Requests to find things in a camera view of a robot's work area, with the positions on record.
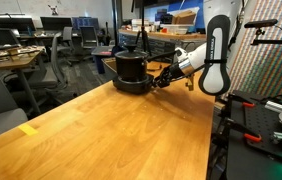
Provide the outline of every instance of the wall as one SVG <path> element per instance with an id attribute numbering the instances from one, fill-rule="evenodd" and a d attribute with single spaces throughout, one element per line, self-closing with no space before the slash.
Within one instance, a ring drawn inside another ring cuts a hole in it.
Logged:
<path id="1" fill-rule="evenodd" d="M 282 0 L 257 1 L 250 21 L 278 19 L 282 28 Z M 276 27 L 263 28 L 259 39 L 280 39 L 282 31 Z M 247 29 L 230 73 L 233 89 L 264 96 L 282 94 L 282 45 L 251 46 L 255 29 Z"/>
<path id="2" fill-rule="evenodd" d="M 100 27 L 105 27 L 105 22 L 113 27 L 110 0 L 0 0 L 0 14 L 26 14 L 40 28 L 40 16 L 52 16 L 48 5 L 57 6 L 59 17 L 98 17 Z"/>

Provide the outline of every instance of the yellow tape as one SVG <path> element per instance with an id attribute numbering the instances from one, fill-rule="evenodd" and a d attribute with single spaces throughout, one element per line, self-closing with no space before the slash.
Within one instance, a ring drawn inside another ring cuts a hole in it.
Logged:
<path id="1" fill-rule="evenodd" d="M 32 136 L 34 134 L 37 134 L 38 131 L 35 130 L 33 127 L 31 127 L 28 124 L 21 124 L 20 126 L 18 126 L 18 128 L 23 131 L 25 134 L 27 134 L 28 136 Z"/>

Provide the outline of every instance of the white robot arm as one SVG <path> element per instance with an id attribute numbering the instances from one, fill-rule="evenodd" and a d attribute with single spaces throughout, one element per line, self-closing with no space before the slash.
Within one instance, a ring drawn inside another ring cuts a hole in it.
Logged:
<path id="1" fill-rule="evenodd" d="M 226 70 L 227 50 L 231 27 L 242 7 L 242 0 L 204 0 L 203 12 L 207 42 L 192 52 L 176 49 L 178 62 L 165 68 L 155 78 L 159 87 L 187 77 L 203 69 L 199 80 L 201 91 L 208 95 L 221 95 L 230 87 Z"/>

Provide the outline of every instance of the computer monitor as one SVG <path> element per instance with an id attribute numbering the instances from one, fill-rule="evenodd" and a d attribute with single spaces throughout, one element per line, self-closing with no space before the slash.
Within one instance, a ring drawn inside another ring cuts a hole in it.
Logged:
<path id="1" fill-rule="evenodd" d="M 20 32 L 27 32 L 28 27 L 35 31 L 32 18 L 0 18 L 0 28 L 17 29 Z"/>
<path id="2" fill-rule="evenodd" d="M 10 29 L 0 29 L 0 46 L 20 44 Z"/>
<path id="3" fill-rule="evenodd" d="M 80 30 L 82 26 L 93 26 L 94 29 L 98 32 L 99 31 L 99 21 L 98 18 L 91 18 L 91 17 L 73 17 L 73 29 Z"/>
<path id="4" fill-rule="evenodd" d="M 71 18 L 40 17 L 45 31 L 62 31 L 64 27 L 72 27 Z"/>

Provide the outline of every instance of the black container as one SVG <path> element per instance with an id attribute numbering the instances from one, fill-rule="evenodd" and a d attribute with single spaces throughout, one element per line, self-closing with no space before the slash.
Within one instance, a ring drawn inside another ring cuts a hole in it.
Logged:
<path id="1" fill-rule="evenodd" d="M 117 74 L 123 81 L 138 82 L 145 80 L 148 54 L 136 51 L 136 45 L 126 45 L 128 50 L 115 54 Z"/>

